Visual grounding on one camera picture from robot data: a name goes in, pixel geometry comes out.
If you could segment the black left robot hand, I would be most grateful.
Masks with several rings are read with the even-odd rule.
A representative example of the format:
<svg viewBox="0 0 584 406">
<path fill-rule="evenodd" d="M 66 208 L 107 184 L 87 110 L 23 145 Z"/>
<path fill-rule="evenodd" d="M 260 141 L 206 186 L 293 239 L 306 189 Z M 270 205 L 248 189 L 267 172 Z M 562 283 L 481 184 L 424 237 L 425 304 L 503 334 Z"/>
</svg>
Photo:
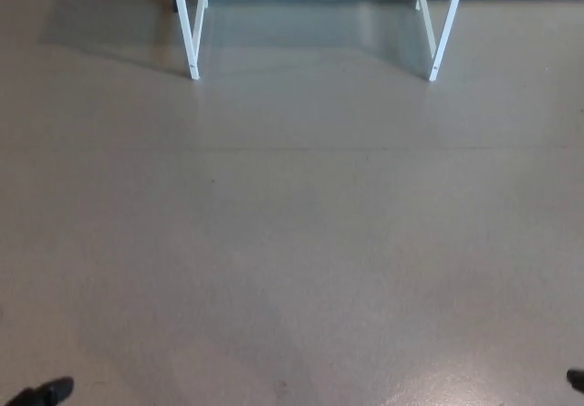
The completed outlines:
<svg viewBox="0 0 584 406">
<path fill-rule="evenodd" d="M 71 377 L 50 380 L 35 387 L 27 387 L 10 399 L 5 406 L 57 406 L 72 394 L 75 381 Z"/>
</svg>

